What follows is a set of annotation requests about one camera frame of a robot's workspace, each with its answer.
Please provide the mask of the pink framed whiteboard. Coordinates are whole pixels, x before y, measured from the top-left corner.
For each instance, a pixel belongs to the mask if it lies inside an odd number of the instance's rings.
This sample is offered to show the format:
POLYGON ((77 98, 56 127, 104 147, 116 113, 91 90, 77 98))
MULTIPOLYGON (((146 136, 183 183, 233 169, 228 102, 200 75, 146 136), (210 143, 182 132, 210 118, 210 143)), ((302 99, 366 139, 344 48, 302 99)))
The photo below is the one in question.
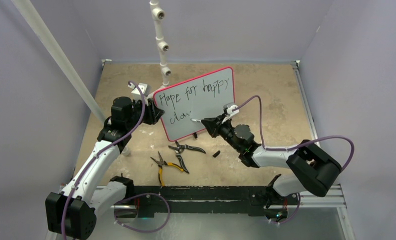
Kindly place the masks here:
POLYGON ((224 67, 163 89, 153 100, 165 111, 162 125, 170 142, 202 131, 205 127, 191 119, 213 118, 223 113, 223 106, 235 102, 234 75, 224 67))

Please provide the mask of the black marker cap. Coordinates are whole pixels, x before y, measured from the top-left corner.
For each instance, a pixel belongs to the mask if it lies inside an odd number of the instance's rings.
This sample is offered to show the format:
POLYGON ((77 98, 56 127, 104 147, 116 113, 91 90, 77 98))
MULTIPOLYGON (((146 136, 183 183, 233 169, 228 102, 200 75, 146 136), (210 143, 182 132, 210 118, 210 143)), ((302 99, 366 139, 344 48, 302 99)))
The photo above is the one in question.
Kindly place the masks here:
POLYGON ((213 158, 216 158, 220 153, 221 153, 221 151, 218 150, 217 152, 215 152, 215 153, 212 155, 212 157, 213 157, 213 158))

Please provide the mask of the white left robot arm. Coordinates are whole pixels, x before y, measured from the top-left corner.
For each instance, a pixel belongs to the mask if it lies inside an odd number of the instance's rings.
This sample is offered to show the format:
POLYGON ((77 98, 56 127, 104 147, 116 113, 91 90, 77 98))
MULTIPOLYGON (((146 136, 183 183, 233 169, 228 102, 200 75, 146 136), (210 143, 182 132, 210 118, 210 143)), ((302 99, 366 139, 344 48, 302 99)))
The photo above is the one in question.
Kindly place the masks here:
POLYGON ((116 176, 104 188, 97 186, 137 127, 142 123, 154 125, 163 115, 164 111, 152 99, 132 100, 126 96, 114 99, 111 115, 84 165, 59 193, 52 192, 45 200, 49 231, 65 238, 88 239, 97 219, 111 205, 118 201, 124 205, 133 202, 133 181, 128 178, 116 176))

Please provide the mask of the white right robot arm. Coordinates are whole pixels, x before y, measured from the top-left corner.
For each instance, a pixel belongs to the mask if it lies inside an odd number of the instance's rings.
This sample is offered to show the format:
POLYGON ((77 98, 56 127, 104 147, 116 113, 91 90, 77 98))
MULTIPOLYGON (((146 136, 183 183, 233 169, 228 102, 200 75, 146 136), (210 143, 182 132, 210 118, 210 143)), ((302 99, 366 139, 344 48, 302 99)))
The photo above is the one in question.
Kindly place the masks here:
POLYGON ((245 166, 288 168, 292 171, 270 182, 266 196, 274 204, 302 191, 324 197, 342 172, 342 167, 333 157, 307 139, 301 142, 301 147, 294 146, 292 150, 267 150, 255 142, 248 125, 233 127, 231 120, 223 119, 222 116, 205 118, 201 123, 211 137, 220 136, 238 152, 238 158, 245 166))

